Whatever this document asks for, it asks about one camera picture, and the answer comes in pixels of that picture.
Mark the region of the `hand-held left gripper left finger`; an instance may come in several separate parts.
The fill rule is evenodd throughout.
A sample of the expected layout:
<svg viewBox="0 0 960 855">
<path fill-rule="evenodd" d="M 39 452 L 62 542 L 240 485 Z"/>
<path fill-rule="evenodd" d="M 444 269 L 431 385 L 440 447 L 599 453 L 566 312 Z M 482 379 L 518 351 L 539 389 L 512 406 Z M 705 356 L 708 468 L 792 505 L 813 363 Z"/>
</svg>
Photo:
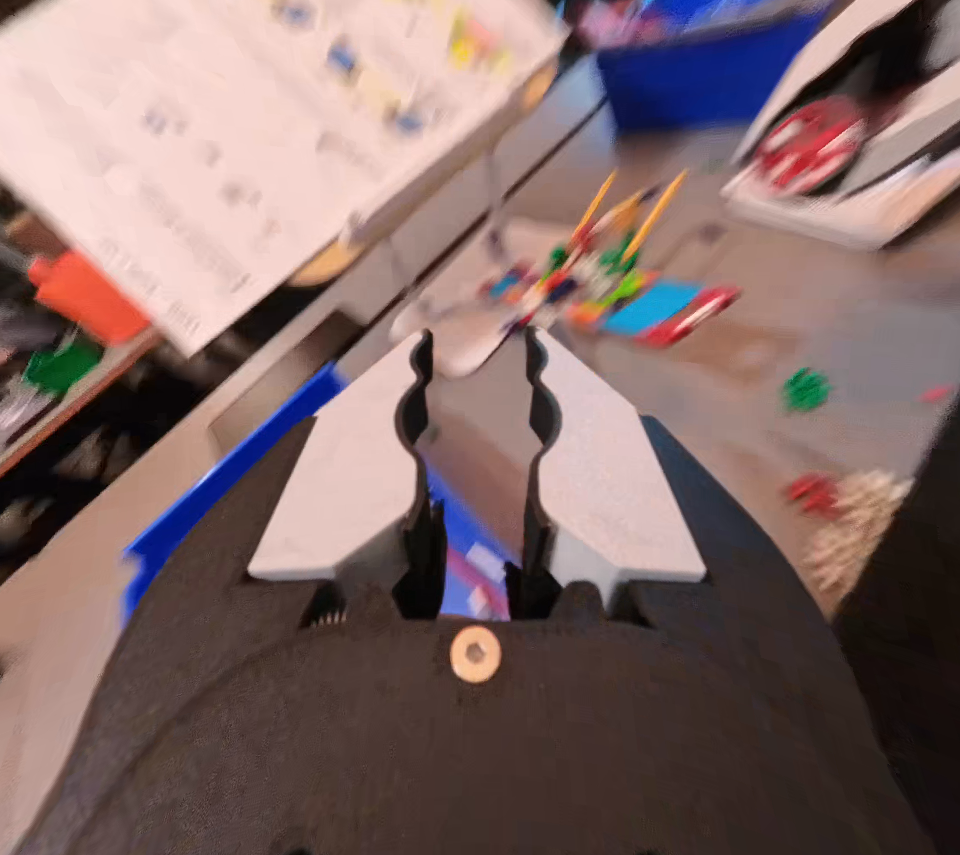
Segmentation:
<svg viewBox="0 0 960 855">
<path fill-rule="evenodd" d="M 247 564 L 258 582 L 386 591 L 434 621 L 446 592 L 446 507 L 417 445 L 429 425 L 434 336 L 414 332 L 320 408 Z"/>
</svg>

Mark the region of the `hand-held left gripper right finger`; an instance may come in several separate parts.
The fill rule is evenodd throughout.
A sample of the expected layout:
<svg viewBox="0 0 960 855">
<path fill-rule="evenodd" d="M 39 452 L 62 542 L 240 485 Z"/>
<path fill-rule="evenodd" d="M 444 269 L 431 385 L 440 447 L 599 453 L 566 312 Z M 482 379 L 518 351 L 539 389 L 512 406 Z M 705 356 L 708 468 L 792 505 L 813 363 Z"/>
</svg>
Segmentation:
<svg viewBox="0 0 960 855">
<path fill-rule="evenodd" d="M 613 614 L 633 583 L 700 585 L 708 568 L 642 417 L 554 336 L 524 335 L 531 460 L 510 619 L 546 619 L 563 591 L 592 586 Z"/>
</svg>

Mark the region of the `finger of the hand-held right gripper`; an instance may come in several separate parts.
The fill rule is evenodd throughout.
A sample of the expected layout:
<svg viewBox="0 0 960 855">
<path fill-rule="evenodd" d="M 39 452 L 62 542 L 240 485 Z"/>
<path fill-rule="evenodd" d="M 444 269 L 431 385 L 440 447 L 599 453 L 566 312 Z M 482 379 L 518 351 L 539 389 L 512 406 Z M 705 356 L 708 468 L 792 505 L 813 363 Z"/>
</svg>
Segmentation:
<svg viewBox="0 0 960 855">
<path fill-rule="evenodd" d="M 864 109 L 872 135 L 880 111 Z M 752 154 L 744 162 L 734 157 L 735 173 L 722 198 L 731 216 L 746 223 L 848 249 L 879 250 L 958 194 L 958 137 L 906 162 L 868 162 L 866 147 L 830 190 L 800 197 L 771 195 L 753 173 Z"/>
<path fill-rule="evenodd" d="M 868 162 L 906 162 L 958 137 L 958 0 L 837 0 L 735 154 L 744 162 L 789 111 L 832 94 L 877 109 Z"/>
</svg>

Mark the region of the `red wheel with black tyre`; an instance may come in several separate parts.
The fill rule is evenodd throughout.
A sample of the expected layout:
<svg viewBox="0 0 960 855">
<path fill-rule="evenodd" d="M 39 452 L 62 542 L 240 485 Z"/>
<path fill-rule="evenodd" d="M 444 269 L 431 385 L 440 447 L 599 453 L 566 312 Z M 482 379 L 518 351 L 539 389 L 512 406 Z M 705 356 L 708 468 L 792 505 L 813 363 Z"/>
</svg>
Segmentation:
<svg viewBox="0 0 960 855">
<path fill-rule="evenodd" d="M 788 111 L 757 142 L 752 172 L 773 197 L 823 194 L 858 161 L 869 129 L 865 109 L 848 95 L 809 101 Z"/>
</svg>

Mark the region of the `blue plastic bin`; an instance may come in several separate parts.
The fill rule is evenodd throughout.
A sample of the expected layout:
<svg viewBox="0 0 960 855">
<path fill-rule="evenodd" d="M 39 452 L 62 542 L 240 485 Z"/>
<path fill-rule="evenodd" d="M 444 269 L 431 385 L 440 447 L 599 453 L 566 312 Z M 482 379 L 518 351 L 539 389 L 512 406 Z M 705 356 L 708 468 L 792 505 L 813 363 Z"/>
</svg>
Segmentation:
<svg viewBox="0 0 960 855">
<path fill-rule="evenodd" d="M 622 132 L 750 123 L 836 0 L 593 0 L 577 33 Z"/>
<path fill-rule="evenodd" d="M 314 416 L 342 393 L 350 381 L 335 363 L 324 365 L 297 388 L 259 427 L 243 437 L 209 472 L 147 526 L 124 550 L 135 574 L 121 603 L 125 627 L 166 562 L 212 510 L 274 446 L 306 417 Z M 452 484 L 449 470 L 429 456 L 430 498 L 444 505 L 448 550 L 446 582 L 440 613 L 478 621 L 509 621 L 505 566 L 515 553 L 495 537 L 469 506 L 466 492 Z"/>
</svg>

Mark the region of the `green fan-shaped connector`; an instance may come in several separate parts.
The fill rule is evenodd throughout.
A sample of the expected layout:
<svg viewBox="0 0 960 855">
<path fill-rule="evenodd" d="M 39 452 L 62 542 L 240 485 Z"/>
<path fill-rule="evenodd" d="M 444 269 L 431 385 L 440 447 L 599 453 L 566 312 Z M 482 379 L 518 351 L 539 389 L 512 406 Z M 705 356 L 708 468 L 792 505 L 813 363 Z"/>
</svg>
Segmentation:
<svg viewBox="0 0 960 855">
<path fill-rule="evenodd" d="M 789 413 L 810 413 L 829 401 L 832 389 L 833 386 L 825 373 L 804 367 L 783 383 L 781 399 Z"/>
</svg>

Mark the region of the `colourful toy construction model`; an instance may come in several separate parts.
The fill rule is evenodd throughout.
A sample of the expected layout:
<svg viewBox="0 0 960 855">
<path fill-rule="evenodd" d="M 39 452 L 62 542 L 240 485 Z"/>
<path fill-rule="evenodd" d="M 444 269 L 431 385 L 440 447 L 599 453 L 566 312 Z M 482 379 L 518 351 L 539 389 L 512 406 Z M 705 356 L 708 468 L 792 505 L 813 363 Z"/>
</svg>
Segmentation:
<svg viewBox="0 0 960 855">
<path fill-rule="evenodd" d="M 501 330 L 561 321 L 584 334 L 664 349 L 731 309 L 743 296 L 740 286 L 676 279 L 643 262 L 649 237 L 688 174 L 605 206 L 618 176 L 612 170 L 570 235 L 544 259 L 516 261 L 479 286 L 482 301 L 509 311 Z"/>
</svg>

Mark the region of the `red fan-shaped connector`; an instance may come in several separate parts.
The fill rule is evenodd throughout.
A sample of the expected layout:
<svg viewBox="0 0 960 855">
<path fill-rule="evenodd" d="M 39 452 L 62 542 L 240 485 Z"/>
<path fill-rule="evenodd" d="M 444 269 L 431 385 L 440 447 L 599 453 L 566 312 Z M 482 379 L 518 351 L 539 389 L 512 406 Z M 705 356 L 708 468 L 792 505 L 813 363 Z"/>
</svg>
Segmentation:
<svg viewBox="0 0 960 855">
<path fill-rule="evenodd" d="M 788 502 L 806 515 L 834 520 L 841 514 L 839 482 L 834 476 L 808 473 L 792 480 L 784 490 Z"/>
</svg>

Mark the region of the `beige snowflake connector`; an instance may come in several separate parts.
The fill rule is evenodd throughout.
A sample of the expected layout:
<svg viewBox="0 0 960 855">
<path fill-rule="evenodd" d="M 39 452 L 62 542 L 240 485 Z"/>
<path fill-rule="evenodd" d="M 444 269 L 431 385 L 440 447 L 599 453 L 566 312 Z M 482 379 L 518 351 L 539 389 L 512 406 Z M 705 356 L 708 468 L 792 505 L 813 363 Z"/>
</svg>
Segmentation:
<svg viewBox="0 0 960 855">
<path fill-rule="evenodd" d="M 828 595 L 849 594 L 881 540 L 878 529 L 838 522 L 821 527 L 813 534 L 805 556 L 817 589 Z"/>
</svg>

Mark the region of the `white snowflake connector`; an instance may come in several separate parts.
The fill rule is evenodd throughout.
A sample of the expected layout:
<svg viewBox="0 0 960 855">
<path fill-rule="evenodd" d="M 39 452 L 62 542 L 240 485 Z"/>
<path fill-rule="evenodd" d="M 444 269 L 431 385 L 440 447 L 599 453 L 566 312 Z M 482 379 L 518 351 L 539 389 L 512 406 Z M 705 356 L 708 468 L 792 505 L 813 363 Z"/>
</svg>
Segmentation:
<svg viewBox="0 0 960 855">
<path fill-rule="evenodd" d="M 842 477 L 836 486 L 835 522 L 864 537 L 881 537 L 914 484 L 914 477 L 899 477 L 880 469 Z"/>
</svg>

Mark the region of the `green plastic object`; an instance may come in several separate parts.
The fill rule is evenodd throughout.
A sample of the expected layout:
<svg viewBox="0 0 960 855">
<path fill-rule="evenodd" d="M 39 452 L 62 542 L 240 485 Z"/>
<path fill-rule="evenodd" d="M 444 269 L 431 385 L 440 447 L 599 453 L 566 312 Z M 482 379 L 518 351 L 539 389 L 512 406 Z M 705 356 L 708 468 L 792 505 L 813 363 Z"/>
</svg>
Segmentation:
<svg viewBox="0 0 960 855">
<path fill-rule="evenodd" d="M 55 348 L 34 352 L 22 381 L 40 393 L 63 397 L 98 367 L 103 354 L 100 346 L 75 338 Z"/>
</svg>

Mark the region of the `dark perforated chair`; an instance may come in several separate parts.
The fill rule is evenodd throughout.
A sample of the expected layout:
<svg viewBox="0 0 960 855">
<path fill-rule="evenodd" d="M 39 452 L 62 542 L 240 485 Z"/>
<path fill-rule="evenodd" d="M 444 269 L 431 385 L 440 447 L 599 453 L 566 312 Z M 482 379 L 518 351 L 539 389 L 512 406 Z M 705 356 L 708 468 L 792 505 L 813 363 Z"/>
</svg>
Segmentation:
<svg viewBox="0 0 960 855">
<path fill-rule="evenodd" d="M 959 403 L 833 619 L 883 753 L 938 853 L 959 852 Z"/>
</svg>

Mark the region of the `printed instruction sheet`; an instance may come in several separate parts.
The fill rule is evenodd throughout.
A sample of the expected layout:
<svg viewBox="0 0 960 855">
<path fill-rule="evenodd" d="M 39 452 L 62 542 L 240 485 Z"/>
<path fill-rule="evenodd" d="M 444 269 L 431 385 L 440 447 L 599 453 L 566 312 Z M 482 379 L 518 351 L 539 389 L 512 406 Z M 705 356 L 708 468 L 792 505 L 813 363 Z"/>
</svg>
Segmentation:
<svg viewBox="0 0 960 855">
<path fill-rule="evenodd" d="M 543 0 L 43 0 L 2 28 L 2 183 L 184 355 L 510 129 Z"/>
</svg>

